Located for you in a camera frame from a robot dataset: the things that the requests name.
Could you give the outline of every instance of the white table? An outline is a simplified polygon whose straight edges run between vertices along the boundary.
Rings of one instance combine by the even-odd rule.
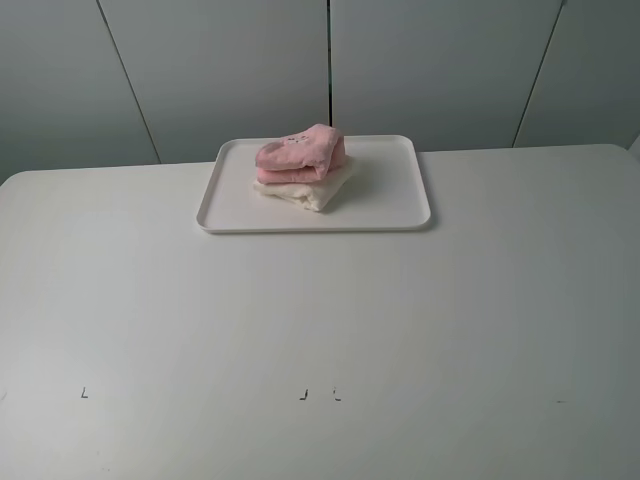
[[[640,478],[640,164],[421,167],[387,234],[208,235],[211,164],[10,179],[0,478]]]

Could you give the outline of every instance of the folded white towel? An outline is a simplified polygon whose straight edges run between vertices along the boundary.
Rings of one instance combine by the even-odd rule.
[[[319,182],[271,183],[263,185],[256,180],[253,183],[253,188],[263,195],[280,197],[307,210],[319,212],[338,193],[344,182],[349,180],[354,170],[353,159],[347,157],[342,167],[331,170]]]

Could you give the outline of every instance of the stack of folded towels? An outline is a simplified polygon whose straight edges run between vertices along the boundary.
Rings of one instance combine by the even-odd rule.
[[[344,136],[335,128],[314,125],[262,147],[256,156],[253,188],[319,212],[353,175]]]

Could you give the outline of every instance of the pink towel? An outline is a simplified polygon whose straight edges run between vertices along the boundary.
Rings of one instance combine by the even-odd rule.
[[[256,156],[258,181],[311,183],[345,163],[344,136],[335,128],[314,125],[262,147]]]

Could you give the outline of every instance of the white tray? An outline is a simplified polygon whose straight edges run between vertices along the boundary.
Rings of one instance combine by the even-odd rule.
[[[406,137],[345,137],[356,173],[321,213],[253,190],[256,154],[273,140],[232,140],[220,148],[196,217],[205,231],[415,230],[431,216],[416,152]]]

